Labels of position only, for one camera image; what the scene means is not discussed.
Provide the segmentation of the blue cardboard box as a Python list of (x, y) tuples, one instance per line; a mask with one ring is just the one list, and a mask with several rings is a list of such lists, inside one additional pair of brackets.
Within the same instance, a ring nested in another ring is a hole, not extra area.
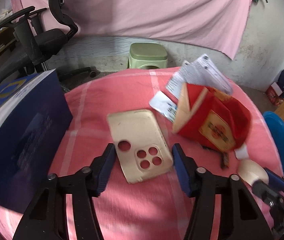
[(24, 213), (72, 118), (55, 70), (0, 86), (0, 206)]

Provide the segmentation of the pink checked tablecloth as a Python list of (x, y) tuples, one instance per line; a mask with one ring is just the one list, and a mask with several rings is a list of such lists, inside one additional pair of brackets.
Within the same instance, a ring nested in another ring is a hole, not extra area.
[(263, 116), (234, 83), (183, 84), (167, 121), (150, 101), (177, 71), (127, 69), (69, 93), (54, 70), (4, 85), (0, 236), (273, 239), (234, 155), (248, 147), (261, 183), (282, 171)]

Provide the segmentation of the white paper receipt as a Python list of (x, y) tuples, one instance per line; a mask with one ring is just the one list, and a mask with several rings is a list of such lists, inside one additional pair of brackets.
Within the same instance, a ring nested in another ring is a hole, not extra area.
[[(184, 83), (213, 87), (228, 95), (233, 93), (229, 80), (218, 70), (207, 54), (201, 55), (193, 62), (184, 61), (165, 88), (178, 99)], [(175, 120), (177, 105), (163, 92), (157, 92), (149, 101), (149, 105), (171, 122)]]

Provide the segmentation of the black office chair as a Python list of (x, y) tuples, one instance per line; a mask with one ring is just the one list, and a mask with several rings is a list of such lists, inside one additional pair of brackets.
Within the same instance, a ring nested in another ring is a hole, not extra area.
[(23, 77), (48, 70), (46, 61), (57, 55), (79, 31), (72, 18), (62, 12), (64, 0), (48, 0), (48, 3), (55, 20), (69, 27), (69, 31), (64, 33), (58, 28), (45, 31), (39, 15), (46, 11), (46, 8), (36, 10), (34, 6), (15, 12), (0, 21), (0, 29), (13, 29), (15, 39), (19, 43), (0, 68), (0, 83), (15, 72), (19, 72)]

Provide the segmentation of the green plastic stool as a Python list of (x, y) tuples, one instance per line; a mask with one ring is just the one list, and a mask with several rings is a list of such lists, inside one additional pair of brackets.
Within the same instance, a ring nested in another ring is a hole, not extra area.
[(128, 68), (163, 69), (167, 68), (168, 54), (165, 48), (156, 43), (133, 43), (128, 54)]

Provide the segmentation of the pink hanging bedsheet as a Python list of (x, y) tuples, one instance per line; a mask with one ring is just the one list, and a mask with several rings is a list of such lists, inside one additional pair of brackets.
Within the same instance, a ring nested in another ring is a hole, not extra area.
[(233, 59), (252, 0), (64, 0), (82, 36), (128, 36), (181, 42)]

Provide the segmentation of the blue plastic bucket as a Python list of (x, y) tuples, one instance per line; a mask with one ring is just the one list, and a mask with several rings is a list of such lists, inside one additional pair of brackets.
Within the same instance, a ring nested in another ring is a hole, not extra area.
[(262, 116), (278, 149), (284, 173), (284, 121), (271, 111), (266, 111)]

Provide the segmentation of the red cigarette pack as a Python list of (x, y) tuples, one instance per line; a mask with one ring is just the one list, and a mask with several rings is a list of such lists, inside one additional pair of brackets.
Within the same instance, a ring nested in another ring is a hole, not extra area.
[(172, 132), (228, 153), (246, 141), (252, 116), (234, 97), (213, 87), (182, 84)]

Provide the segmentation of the beige phone case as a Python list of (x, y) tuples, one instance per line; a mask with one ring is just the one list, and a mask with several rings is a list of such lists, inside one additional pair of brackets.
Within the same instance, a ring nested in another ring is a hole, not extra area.
[(173, 157), (154, 114), (148, 109), (107, 115), (109, 130), (125, 179), (135, 184), (173, 167)]

